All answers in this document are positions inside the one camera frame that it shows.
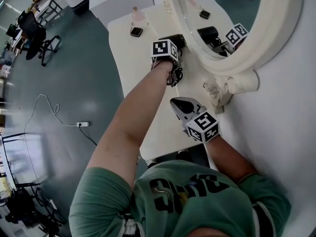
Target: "green t-shirt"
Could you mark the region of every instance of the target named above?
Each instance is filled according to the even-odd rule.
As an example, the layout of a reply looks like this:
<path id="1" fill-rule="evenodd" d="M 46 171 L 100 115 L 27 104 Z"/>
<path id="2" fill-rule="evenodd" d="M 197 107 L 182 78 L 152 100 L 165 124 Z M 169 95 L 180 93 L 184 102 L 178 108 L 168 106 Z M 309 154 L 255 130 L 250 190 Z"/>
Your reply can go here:
<path id="1" fill-rule="evenodd" d="M 254 210 L 254 204 L 260 209 Z M 263 176 L 250 175 L 236 185 L 213 169 L 172 160 L 148 169 L 133 191 L 108 170 L 87 169 L 69 222 L 73 237 L 185 237 L 201 227 L 231 237 L 269 237 L 272 227 L 270 236 L 279 237 L 290 209 L 286 197 Z"/>

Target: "white table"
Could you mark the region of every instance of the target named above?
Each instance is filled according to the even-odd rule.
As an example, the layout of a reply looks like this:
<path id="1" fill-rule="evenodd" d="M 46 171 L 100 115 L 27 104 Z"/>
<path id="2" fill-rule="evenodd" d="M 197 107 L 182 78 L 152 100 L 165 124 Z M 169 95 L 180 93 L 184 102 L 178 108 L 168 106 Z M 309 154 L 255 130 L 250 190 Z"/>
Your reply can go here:
<path id="1" fill-rule="evenodd" d="M 217 29 L 224 28 L 223 31 L 233 25 L 229 16 L 215 0 L 199 0 L 199 3 L 214 15 L 209 20 L 201 19 L 198 16 L 196 24 L 199 26 L 200 23 L 200 28 L 206 26 L 206 21 L 208 21 L 207 26 L 216 25 Z M 151 6 L 143 11 L 149 24 L 146 20 L 136 22 L 136 27 L 144 29 L 139 38 L 129 34 L 130 14 L 108 24 L 110 48 L 118 67 L 124 96 L 150 71 L 151 43 L 158 38 L 181 33 L 173 22 L 172 16 L 162 5 Z M 200 68 L 198 61 L 187 47 L 182 51 L 183 79 L 176 87 L 167 87 L 158 112 L 140 148 L 143 159 L 157 158 L 200 144 L 199 141 L 189 138 L 183 132 L 181 122 L 169 103 L 173 97 L 192 97 L 212 110 L 208 95 L 202 86 L 207 78 L 207 71 Z"/>
<path id="2" fill-rule="evenodd" d="M 18 33 L 18 35 L 15 37 L 15 40 L 12 42 L 12 47 L 15 47 L 17 45 L 17 43 L 20 41 L 20 39 L 22 38 L 22 30 L 21 28 L 18 28 L 20 29 L 20 32 Z"/>

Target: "power strip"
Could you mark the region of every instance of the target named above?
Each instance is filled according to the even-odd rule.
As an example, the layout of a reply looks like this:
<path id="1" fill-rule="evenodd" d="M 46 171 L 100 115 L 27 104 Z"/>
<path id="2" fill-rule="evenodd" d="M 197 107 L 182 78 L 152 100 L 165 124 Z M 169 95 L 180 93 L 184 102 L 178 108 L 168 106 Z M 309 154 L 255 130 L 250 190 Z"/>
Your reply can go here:
<path id="1" fill-rule="evenodd" d="M 89 122 L 77 122 L 77 127 L 90 126 Z"/>

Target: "white mirror frame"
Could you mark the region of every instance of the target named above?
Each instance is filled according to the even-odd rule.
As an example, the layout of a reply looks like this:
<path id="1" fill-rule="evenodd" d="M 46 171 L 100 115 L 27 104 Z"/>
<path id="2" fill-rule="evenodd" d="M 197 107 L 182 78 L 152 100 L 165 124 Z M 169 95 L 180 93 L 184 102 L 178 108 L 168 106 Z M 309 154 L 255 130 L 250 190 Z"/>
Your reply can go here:
<path id="1" fill-rule="evenodd" d="M 175 22 L 187 46 L 201 65 L 216 76 L 254 70 L 271 60 L 290 38 L 299 19 L 303 0 L 261 0 L 249 36 L 231 56 L 218 59 L 204 51 L 191 33 L 181 8 L 184 0 L 169 0 Z"/>

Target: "pink bottle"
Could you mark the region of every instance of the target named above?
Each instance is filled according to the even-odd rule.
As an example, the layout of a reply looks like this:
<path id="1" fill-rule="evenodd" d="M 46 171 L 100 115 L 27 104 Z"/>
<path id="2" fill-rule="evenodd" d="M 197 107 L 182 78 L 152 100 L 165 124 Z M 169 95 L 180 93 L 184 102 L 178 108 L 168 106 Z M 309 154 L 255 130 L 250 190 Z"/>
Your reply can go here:
<path id="1" fill-rule="evenodd" d="M 137 7 L 133 7 L 133 13 L 132 13 L 133 22 L 134 21 L 142 21 L 146 18 L 145 13 L 143 13 L 141 10 L 138 10 Z"/>
<path id="2" fill-rule="evenodd" d="M 192 4 L 194 7 L 197 6 L 196 0 L 189 0 L 189 3 Z"/>

